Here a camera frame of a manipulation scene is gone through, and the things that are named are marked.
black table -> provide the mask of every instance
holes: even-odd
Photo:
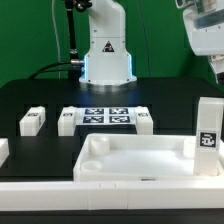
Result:
[[[88,133],[135,134],[133,126],[79,126],[73,137],[57,136],[63,107],[149,108],[155,134],[194,135],[200,97],[224,97],[202,79],[139,79],[136,88],[99,93],[71,80],[15,80],[0,89],[0,137],[10,156],[0,182],[72,180],[72,169]],[[44,106],[46,122],[37,137],[20,137],[19,121],[30,107]],[[0,212],[0,223],[223,223],[224,210]]]

white tray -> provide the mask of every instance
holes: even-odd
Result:
[[[89,135],[74,167],[75,181],[201,179],[183,154],[191,136]],[[223,175],[222,155],[218,176]]]

white cube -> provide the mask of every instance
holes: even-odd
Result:
[[[19,122],[21,136],[36,136],[46,120],[44,107],[31,107]]]
[[[6,138],[0,139],[0,167],[9,156],[9,145]]]
[[[136,130],[139,135],[153,135],[153,120],[147,107],[136,107]]]
[[[76,107],[65,107],[58,120],[58,136],[73,136],[76,127]]]

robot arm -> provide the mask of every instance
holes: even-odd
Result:
[[[114,0],[75,0],[74,3],[78,11],[89,8],[90,49],[84,59],[81,85],[113,91],[135,82],[131,55],[125,46],[123,7]]]
[[[219,83],[224,78],[224,1],[176,0],[183,13],[188,39],[195,55],[208,56]]]

green wall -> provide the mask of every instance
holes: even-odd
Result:
[[[127,49],[138,77],[202,77],[214,82],[206,57],[193,55],[175,0],[141,0],[149,45],[150,74],[138,0],[117,0],[127,12]],[[88,14],[74,12],[80,55],[89,47]],[[69,59],[65,7],[56,0],[62,60]],[[0,86],[27,78],[57,61],[51,0],[0,1]]]

